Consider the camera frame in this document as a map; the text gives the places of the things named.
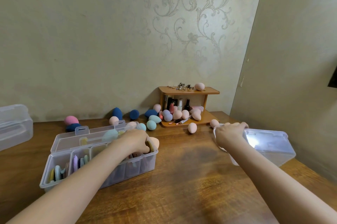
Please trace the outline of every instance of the wall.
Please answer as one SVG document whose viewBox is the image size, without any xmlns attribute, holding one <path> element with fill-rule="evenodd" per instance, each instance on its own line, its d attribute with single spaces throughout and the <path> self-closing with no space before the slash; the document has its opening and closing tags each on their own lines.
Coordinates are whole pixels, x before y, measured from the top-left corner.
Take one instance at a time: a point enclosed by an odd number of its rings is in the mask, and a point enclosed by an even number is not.
<svg viewBox="0 0 337 224">
<path fill-rule="evenodd" d="M 297 158 L 332 180 L 336 14 L 337 0 L 260 0 L 231 111 L 251 127 L 287 132 Z"/>
<path fill-rule="evenodd" d="M 259 0 L 1 0 L 0 106 L 34 121 L 145 111 L 204 82 L 230 112 Z"/>
</svg>

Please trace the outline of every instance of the person's right arm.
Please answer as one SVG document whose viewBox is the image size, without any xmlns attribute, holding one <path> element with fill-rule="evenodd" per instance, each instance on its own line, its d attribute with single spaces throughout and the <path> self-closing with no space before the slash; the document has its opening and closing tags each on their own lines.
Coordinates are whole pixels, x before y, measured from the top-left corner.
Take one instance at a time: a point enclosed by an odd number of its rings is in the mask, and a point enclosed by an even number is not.
<svg viewBox="0 0 337 224">
<path fill-rule="evenodd" d="M 337 224 L 337 212 L 266 159 L 242 137 L 246 123 L 217 127 L 216 142 L 252 180 L 280 224 Z"/>
</svg>

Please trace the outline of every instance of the clear plastic container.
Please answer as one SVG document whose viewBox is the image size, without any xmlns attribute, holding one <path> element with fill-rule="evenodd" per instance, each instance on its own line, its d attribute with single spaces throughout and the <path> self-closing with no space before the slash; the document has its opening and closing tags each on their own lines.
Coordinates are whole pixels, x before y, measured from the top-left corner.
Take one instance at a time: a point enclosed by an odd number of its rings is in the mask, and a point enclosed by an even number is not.
<svg viewBox="0 0 337 224">
<path fill-rule="evenodd" d="M 33 137 L 33 121 L 28 108 L 15 104 L 0 108 L 0 151 Z"/>
<path fill-rule="evenodd" d="M 285 132 L 245 129 L 242 136 L 249 145 L 276 166 L 281 166 L 296 156 L 296 153 L 288 140 L 288 135 Z M 230 156 L 230 159 L 234 165 L 238 165 L 232 156 Z"/>
<path fill-rule="evenodd" d="M 111 141 L 102 139 L 103 135 L 108 130 L 116 129 L 119 132 L 135 128 L 136 126 L 130 126 L 125 124 L 124 120 L 120 120 L 119 124 L 116 126 L 93 129 L 89 129 L 85 126 L 77 127 L 75 132 L 57 135 L 51 148 L 51 154 L 49 155 L 44 168 L 40 188 L 47 192 L 55 185 L 62 182 L 62 180 L 59 180 L 49 183 L 48 179 L 50 171 L 56 165 L 59 165 L 61 168 L 65 168 L 67 162 L 72 163 L 75 155 L 77 155 L 78 158 L 88 155 L 91 160 L 103 151 L 111 143 Z M 152 153 L 142 154 L 139 157 L 131 159 L 126 158 L 123 160 L 104 181 L 101 188 L 108 187 L 126 179 L 154 170 L 158 149 L 156 149 L 154 145 L 152 146 L 154 150 Z M 68 175 L 71 175 L 74 172 L 73 169 L 73 165 L 70 164 Z"/>
</svg>

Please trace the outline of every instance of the hot pink makeup sponge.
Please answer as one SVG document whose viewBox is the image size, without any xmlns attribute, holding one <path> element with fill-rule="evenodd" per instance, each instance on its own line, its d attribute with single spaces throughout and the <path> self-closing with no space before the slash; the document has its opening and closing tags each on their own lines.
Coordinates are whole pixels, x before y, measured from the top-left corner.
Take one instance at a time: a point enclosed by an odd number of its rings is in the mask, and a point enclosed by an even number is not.
<svg viewBox="0 0 337 224">
<path fill-rule="evenodd" d="M 78 124 L 79 121 L 76 117 L 74 116 L 67 116 L 65 119 L 64 119 L 64 123 L 68 126 L 70 124 Z"/>
</svg>

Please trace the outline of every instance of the person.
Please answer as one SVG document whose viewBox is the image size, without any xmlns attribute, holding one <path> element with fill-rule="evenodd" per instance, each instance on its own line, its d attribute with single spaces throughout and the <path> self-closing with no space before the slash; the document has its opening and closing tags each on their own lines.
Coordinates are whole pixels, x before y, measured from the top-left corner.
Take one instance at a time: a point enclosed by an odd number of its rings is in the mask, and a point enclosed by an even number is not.
<svg viewBox="0 0 337 224">
<path fill-rule="evenodd" d="M 337 212 L 252 148 L 246 123 L 216 129 L 216 143 L 245 171 L 280 224 L 337 224 Z M 147 134 L 129 130 L 88 164 L 13 217 L 8 224 L 75 223 L 115 167 L 134 152 L 148 153 Z"/>
</svg>

